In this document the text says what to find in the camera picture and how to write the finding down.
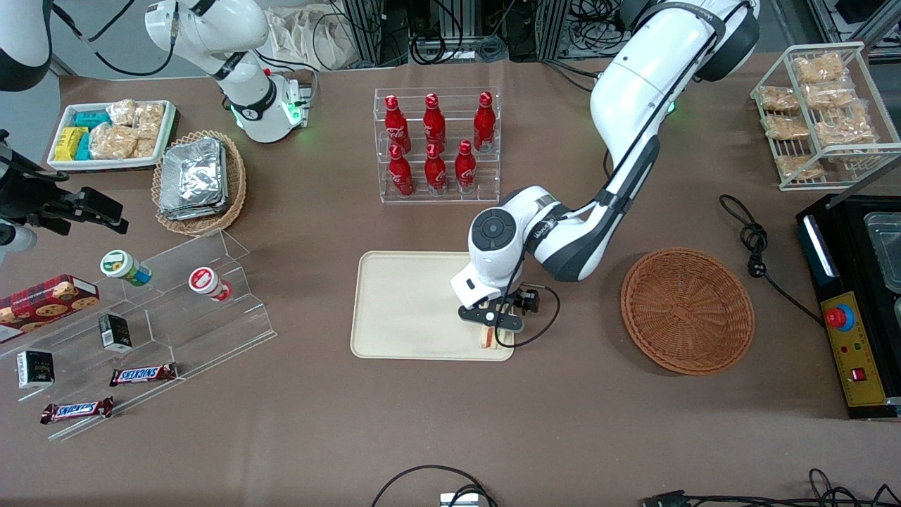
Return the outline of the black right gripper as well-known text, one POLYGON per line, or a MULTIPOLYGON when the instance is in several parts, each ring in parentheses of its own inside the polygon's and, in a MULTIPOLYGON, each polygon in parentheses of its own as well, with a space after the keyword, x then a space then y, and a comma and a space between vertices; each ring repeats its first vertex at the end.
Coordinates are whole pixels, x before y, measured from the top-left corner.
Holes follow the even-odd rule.
POLYGON ((70 176, 44 171, 8 144, 9 132, 1 132, 1 215, 17 225, 43 227, 60 235, 70 234, 72 221, 96 219, 116 234, 126 234, 129 222, 122 218, 123 205, 93 187, 76 193, 58 183, 70 176))

